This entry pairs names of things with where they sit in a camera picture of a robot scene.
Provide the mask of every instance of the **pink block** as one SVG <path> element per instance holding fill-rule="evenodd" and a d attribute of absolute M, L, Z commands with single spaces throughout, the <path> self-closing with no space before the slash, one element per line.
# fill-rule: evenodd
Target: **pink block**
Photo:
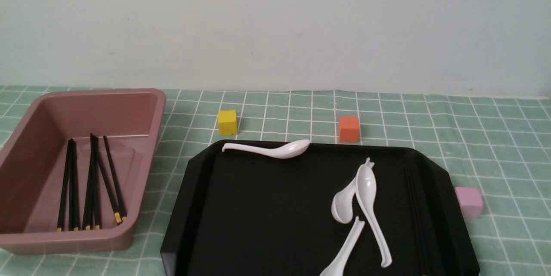
<path fill-rule="evenodd" d="M 484 209 L 484 202 L 478 188 L 456 186 L 455 194 L 457 195 L 464 218 L 476 218 L 480 216 Z"/>

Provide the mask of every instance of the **tray rim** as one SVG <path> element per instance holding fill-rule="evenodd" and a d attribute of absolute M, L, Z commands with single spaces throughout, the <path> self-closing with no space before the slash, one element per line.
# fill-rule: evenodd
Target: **tray rim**
<path fill-rule="evenodd" d="M 225 143 L 235 143 L 238 142 L 240 144 L 247 144 L 247 145 L 254 145 L 254 146 L 264 146 L 264 147 L 278 147 L 282 146 L 284 144 L 287 144 L 287 142 L 281 142 L 281 141 L 253 141 L 253 140 L 219 140 L 217 142 L 214 142 L 207 148 L 205 148 L 203 151 L 201 151 L 199 154 L 195 155 L 193 158 L 191 158 L 188 162 L 182 184 L 179 189 L 178 196 L 176 198 L 173 212 L 171 213 L 171 217 L 169 219 L 169 224 L 167 226 L 167 230 L 165 232 L 165 237 L 163 239 L 163 243 L 161 245 L 160 254 L 161 259 L 163 261 L 163 266 L 165 268 L 165 273 L 167 276 L 175 276 L 176 275 L 176 261 L 178 260 L 178 251 L 180 250 L 181 246 L 181 239 L 183 238 L 183 235 L 185 231 L 189 228 L 188 217 L 189 212 L 191 211 L 191 208 L 193 207 L 193 200 L 197 200 L 196 193 L 197 190 L 197 184 L 199 182 L 199 179 L 201 178 L 201 172 L 204 170 L 203 162 L 208 158 L 208 156 L 212 156 L 222 149 L 222 146 Z M 433 223 L 433 227 L 435 228 L 435 237 L 437 239 L 437 246 L 439 247 L 439 253 L 441 254 L 441 258 L 443 261 L 443 265 L 445 267 L 446 272 L 448 273 L 450 269 L 454 269 L 456 273 L 453 275 L 463 276 L 463 275 L 478 275 L 480 272 L 480 266 L 478 264 L 476 253 L 474 252 L 474 248 L 471 243 L 470 236 L 467 231 L 467 226 L 465 224 L 465 221 L 463 219 L 463 215 L 461 214 L 461 208 L 460 204 L 457 200 L 457 197 L 455 196 L 455 188 L 453 188 L 453 184 L 451 182 L 451 178 L 449 177 L 449 173 L 440 167 L 438 164 L 433 162 L 431 159 L 429 159 L 427 156 L 423 155 L 421 152 L 409 148 L 409 147 L 390 147 L 390 146 L 365 146 L 365 145 L 341 145 L 341 144 L 322 144 L 322 143 L 312 143 L 312 145 L 316 146 L 342 146 L 346 148 L 351 149 L 388 149 L 388 150 L 403 150 L 407 151 L 408 155 L 415 156 L 417 159 L 423 160 L 428 166 L 431 166 L 431 173 L 429 174 L 434 181 L 436 192 L 434 196 L 438 197 L 437 200 L 441 211 L 443 212 L 442 217 L 445 219 L 448 225 L 452 225 L 454 229 L 454 233 L 452 233 L 449 226 L 445 230 L 447 233 L 447 242 L 451 241 L 452 248 L 454 248 L 455 251 L 455 261 L 454 262 L 446 262 L 445 256 L 442 254 L 442 245 L 443 241 L 441 241 L 441 236 L 436 233 L 435 228 L 435 221 L 434 221 L 434 215 L 432 211 L 429 211 L 431 222 Z M 437 171 L 444 172 L 445 174 L 437 174 Z M 425 199 L 427 198 L 427 192 L 425 190 L 425 184 L 424 182 L 421 182 L 421 185 L 423 187 L 423 196 Z M 188 241 L 186 243 L 189 246 L 189 252 L 193 250 L 193 245 L 195 244 L 195 241 Z"/>

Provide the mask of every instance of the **black tray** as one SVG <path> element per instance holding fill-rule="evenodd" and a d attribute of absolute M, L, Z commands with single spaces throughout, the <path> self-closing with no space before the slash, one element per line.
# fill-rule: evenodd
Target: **black tray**
<path fill-rule="evenodd" d="M 420 276 L 406 172 L 414 176 L 425 225 L 431 276 L 480 272 L 448 173 L 401 147 L 311 144 L 277 160 L 228 150 L 218 141 L 189 161 L 161 256 L 168 276 L 318 276 L 341 248 L 352 223 L 337 223 L 331 201 L 367 157 L 375 163 L 375 213 L 392 253 L 381 268 L 368 224 L 345 276 Z M 240 141 L 274 148 L 284 143 Z M 354 199 L 354 215 L 365 220 Z"/>

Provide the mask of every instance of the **yellow block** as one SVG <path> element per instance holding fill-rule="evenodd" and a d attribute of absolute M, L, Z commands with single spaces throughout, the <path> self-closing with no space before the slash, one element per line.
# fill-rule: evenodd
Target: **yellow block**
<path fill-rule="evenodd" d="M 220 136 L 238 134 L 238 113 L 236 110 L 218 111 L 218 131 Z"/>

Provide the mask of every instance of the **orange block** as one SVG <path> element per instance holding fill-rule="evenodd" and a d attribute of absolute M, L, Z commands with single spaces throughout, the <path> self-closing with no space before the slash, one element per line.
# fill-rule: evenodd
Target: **orange block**
<path fill-rule="evenodd" d="M 360 141 L 360 120 L 358 117 L 341 117 L 339 119 L 339 141 L 357 143 Z"/>

